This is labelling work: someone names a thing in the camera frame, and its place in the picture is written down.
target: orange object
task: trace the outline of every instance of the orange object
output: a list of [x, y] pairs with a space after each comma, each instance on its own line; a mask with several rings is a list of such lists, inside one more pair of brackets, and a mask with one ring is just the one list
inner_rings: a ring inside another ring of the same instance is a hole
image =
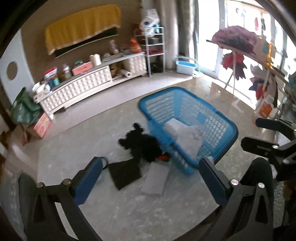
[[131, 51], [133, 53], [141, 53], [142, 49], [135, 38], [131, 38]]
[[270, 114], [270, 112], [272, 111], [272, 106], [269, 103], [264, 103], [262, 105], [262, 107], [260, 108], [258, 114], [262, 117], [262, 118], [267, 118]]
[[161, 156], [159, 156], [159, 157], [157, 158], [157, 160], [168, 162], [168, 161], [170, 160], [170, 158], [171, 158], [170, 154], [167, 153], [167, 152], [165, 152], [165, 153], [163, 153]]

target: metal screw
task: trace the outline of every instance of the metal screw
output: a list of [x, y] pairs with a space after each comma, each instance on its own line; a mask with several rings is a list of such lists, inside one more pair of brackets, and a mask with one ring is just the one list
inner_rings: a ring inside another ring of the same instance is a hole
[[43, 187], [43, 185], [44, 185], [44, 183], [39, 182], [39, 183], [37, 183], [36, 187], [37, 187], [37, 188], [41, 188], [41, 187]]
[[265, 185], [263, 183], [258, 183], [258, 187], [265, 188]]
[[234, 185], [234, 186], [237, 186], [239, 184], [239, 181], [236, 180], [236, 179], [232, 179], [231, 181], [231, 184]]
[[72, 180], [70, 178], [63, 180], [64, 185], [69, 185], [71, 182], [72, 182]]
[[288, 165], [290, 162], [289, 162], [289, 160], [284, 159], [284, 160], [283, 160], [283, 163], [284, 163], [285, 165]]

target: white cloth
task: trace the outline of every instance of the white cloth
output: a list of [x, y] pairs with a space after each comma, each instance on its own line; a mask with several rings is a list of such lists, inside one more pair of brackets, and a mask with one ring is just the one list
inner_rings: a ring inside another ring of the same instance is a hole
[[175, 118], [164, 124], [164, 129], [181, 146], [188, 156], [196, 160], [197, 153], [204, 141], [204, 132], [198, 126], [187, 126]]

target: curtain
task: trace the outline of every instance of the curtain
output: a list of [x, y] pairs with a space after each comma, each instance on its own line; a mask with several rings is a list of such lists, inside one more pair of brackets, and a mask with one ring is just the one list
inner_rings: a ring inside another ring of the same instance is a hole
[[186, 57], [194, 58], [193, 31], [195, 23], [195, 0], [179, 0], [180, 49]]
[[158, 0], [156, 3], [160, 25], [165, 33], [165, 66], [175, 69], [179, 52], [177, 0]]

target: plastic bag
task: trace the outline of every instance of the plastic bag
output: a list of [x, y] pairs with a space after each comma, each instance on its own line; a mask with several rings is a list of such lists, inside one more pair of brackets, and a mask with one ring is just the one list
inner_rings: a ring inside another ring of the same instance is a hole
[[155, 35], [155, 29], [153, 28], [155, 24], [159, 24], [159, 16], [157, 10], [155, 8], [149, 9], [147, 10], [146, 17], [144, 17], [140, 23], [140, 29], [142, 30], [142, 34], [145, 35], [146, 29], [147, 36], [153, 37]]
[[10, 118], [15, 124], [22, 123], [31, 125], [38, 121], [41, 106], [34, 103], [26, 92], [26, 89], [22, 88], [12, 104], [10, 112]]

